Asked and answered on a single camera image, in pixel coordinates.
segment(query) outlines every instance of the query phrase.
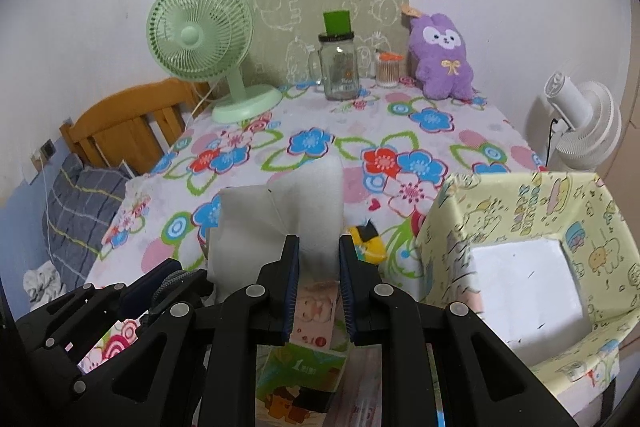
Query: white foam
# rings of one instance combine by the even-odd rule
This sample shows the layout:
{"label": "white foam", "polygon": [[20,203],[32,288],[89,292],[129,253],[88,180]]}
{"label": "white foam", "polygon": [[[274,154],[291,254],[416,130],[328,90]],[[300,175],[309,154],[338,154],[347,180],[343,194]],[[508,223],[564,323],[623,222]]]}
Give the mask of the white foam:
{"label": "white foam", "polygon": [[573,346],[591,331],[559,241],[472,247],[484,320],[527,365]]}

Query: glass jar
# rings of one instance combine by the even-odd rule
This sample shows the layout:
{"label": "glass jar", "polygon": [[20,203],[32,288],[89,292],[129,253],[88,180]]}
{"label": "glass jar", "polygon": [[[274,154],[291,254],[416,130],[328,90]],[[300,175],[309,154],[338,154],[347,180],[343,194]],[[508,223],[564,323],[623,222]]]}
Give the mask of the glass jar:
{"label": "glass jar", "polygon": [[358,97],[360,78],[353,32],[318,35],[320,49],[309,54],[309,73],[316,84],[324,86],[327,100],[351,100]]}

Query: floral tablecloth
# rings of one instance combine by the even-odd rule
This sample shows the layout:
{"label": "floral tablecloth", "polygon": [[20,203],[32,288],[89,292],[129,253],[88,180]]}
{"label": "floral tablecloth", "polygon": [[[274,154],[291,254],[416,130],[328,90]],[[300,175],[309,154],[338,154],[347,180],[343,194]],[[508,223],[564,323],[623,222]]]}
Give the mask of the floral tablecloth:
{"label": "floral tablecloth", "polygon": [[[326,100],[311,83],[282,90],[282,102],[253,120],[221,125],[203,113],[151,173],[130,181],[87,280],[129,284],[168,257],[185,269],[204,267],[205,230],[218,224],[221,188],[263,184],[334,150],[344,166],[345,225],[372,220],[388,253],[383,278],[423,300],[433,280],[415,236],[444,176],[542,165],[479,93],[435,102],[410,79],[394,89],[364,79],[347,102]],[[82,367],[132,341],[119,327]]]}

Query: wooden headboard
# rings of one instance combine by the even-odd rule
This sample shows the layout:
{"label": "wooden headboard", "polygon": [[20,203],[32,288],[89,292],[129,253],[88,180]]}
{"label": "wooden headboard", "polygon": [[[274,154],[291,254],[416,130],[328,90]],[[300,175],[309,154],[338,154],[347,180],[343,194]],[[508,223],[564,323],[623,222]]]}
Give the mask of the wooden headboard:
{"label": "wooden headboard", "polygon": [[[193,110],[200,101],[196,90],[204,96],[209,86],[168,78],[131,87],[96,103],[75,124],[63,124],[60,133],[69,150],[78,154],[85,164],[117,167],[124,160],[138,174],[143,174],[149,172],[163,154],[148,117],[156,119],[164,139],[173,145],[184,131],[178,106],[185,104]],[[203,103],[195,116],[206,105]]]}

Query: green fan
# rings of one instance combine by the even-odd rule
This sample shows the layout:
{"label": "green fan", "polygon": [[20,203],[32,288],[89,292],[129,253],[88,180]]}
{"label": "green fan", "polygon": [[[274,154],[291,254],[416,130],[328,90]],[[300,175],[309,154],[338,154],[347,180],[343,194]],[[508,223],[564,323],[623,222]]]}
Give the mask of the green fan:
{"label": "green fan", "polygon": [[212,112],[220,123],[253,118],[282,99],[272,86],[244,87],[240,64],[253,34],[247,0],[157,0],[146,22],[149,49],[168,73],[189,82],[226,76],[229,95]]}

